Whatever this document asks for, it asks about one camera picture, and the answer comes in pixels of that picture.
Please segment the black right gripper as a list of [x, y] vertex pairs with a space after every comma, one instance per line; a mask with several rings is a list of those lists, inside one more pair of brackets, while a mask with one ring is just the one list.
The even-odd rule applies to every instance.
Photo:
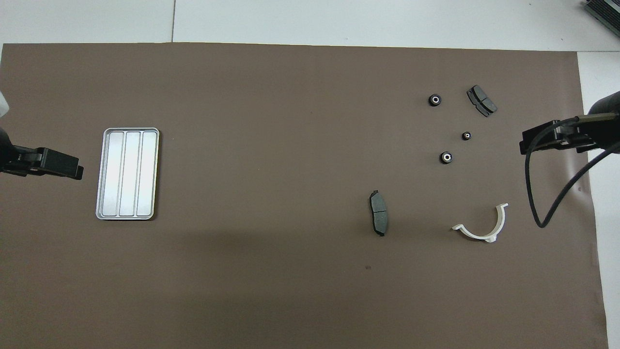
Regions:
[[541, 137], [540, 141], [533, 148], [534, 152], [549, 149], [566, 150], [576, 148], [576, 151], [581, 153], [595, 148], [596, 142], [583, 130], [581, 125], [553, 120], [522, 132], [522, 141], [519, 141], [520, 154], [525, 155], [534, 143], [534, 139], [549, 127], [553, 128], [549, 133], [545, 133]]

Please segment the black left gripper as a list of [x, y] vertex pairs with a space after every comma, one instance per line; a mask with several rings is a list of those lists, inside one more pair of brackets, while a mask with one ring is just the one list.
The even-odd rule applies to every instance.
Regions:
[[59, 176], [82, 180], [84, 168], [79, 159], [49, 148], [2, 146], [2, 173], [16, 176]]

